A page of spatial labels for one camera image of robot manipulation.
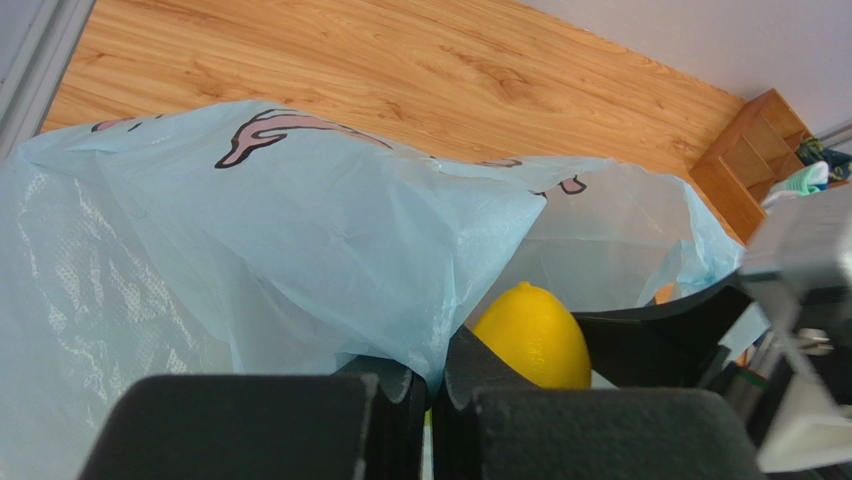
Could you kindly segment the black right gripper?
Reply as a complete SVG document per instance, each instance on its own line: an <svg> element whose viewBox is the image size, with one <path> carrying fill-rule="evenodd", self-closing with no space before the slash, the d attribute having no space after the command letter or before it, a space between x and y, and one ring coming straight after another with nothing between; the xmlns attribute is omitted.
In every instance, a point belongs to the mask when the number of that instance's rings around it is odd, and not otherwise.
<svg viewBox="0 0 852 480"><path fill-rule="evenodd" d="M752 303L737 273L658 305L574 315L593 370L620 388L707 382L742 419L771 479L851 476L851 345L819 329L767 331L739 361L725 334Z"/></svg>

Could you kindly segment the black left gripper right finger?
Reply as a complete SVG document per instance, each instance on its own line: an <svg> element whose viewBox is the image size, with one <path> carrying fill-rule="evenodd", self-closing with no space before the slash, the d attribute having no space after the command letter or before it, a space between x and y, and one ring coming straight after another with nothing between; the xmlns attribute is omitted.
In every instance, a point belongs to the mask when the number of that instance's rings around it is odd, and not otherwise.
<svg viewBox="0 0 852 480"><path fill-rule="evenodd" d="M438 479L758 479L728 404L690 389L539 388L469 329L432 408Z"/></svg>

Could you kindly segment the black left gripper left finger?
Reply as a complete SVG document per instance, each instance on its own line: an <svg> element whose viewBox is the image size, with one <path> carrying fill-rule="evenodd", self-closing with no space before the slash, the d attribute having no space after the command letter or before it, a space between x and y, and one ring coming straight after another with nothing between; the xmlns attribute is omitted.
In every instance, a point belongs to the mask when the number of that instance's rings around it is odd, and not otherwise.
<svg viewBox="0 0 852 480"><path fill-rule="evenodd" d="M331 375L163 375L110 413L84 479L415 479L424 380L359 357Z"/></svg>

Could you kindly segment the yellow lemon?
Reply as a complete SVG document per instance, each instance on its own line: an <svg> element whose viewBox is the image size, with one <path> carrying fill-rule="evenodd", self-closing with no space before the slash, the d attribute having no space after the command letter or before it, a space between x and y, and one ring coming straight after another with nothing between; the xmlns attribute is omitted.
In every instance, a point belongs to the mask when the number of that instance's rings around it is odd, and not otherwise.
<svg viewBox="0 0 852 480"><path fill-rule="evenodd" d="M545 389L589 389L592 362L581 328L549 291L521 282L500 295L473 333L514 371Z"/></svg>

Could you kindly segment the light blue printed plastic bag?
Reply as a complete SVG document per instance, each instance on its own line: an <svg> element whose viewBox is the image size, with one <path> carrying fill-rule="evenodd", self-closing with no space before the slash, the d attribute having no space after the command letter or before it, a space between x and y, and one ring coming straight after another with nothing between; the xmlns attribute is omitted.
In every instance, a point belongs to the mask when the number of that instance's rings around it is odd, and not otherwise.
<svg viewBox="0 0 852 480"><path fill-rule="evenodd" d="M367 354L436 386L521 281L617 310L742 254L688 183L613 160L460 162L261 101L55 130L1 162L1 475L74 477L146 376Z"/></svg>

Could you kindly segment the brown wooden divider tray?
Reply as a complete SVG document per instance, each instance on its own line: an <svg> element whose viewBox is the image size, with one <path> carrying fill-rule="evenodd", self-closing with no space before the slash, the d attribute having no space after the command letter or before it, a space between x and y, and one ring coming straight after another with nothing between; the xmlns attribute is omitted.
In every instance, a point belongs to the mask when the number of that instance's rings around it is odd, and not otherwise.
<svg viewBox="0 0 852 480"><path fill-rule="evenodd" d="M775 184L804 167L796 149L812 132L776 89L747 102L689 174L736 237L745 242L766 218Z"/></svg>

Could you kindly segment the teal white sock left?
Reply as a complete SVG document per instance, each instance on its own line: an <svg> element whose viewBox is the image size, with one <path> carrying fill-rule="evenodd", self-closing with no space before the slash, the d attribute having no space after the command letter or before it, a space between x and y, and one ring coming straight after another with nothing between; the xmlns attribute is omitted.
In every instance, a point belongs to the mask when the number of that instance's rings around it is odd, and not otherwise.
<svg viewBox="0 0 852 480"><path fill-rule="evenodd" d="M826 190L829 183L829 172L829 165L825 161L818 161L800 169L787 179L774 184L761 202L761 207L768 211L780 201Z"/></svg>

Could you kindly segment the dark patterned rolled sock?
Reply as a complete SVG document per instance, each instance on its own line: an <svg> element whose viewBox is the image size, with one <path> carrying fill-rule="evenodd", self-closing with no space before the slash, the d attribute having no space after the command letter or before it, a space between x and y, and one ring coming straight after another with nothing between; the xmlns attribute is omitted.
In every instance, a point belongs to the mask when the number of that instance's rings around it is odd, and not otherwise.
<svg viewBox="0 0 852 480"><path fill-rule="evenodd" d="M823 161L828 165L828 182L846 181L851 175L851 155L823 146L819 139L804 139L795 150L796 156L804 165Z"/></svg>

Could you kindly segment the left corner aluminium post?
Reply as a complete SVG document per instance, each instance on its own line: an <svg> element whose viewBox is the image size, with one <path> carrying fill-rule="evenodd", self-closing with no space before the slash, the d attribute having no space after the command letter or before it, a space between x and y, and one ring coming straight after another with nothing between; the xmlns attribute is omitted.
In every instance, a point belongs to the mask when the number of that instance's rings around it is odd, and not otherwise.
<svg viewBox="0 0 852 480"><path fill-rule="evenodd" d="M1 0L1 157L41 131L94 0Z"/></svg>

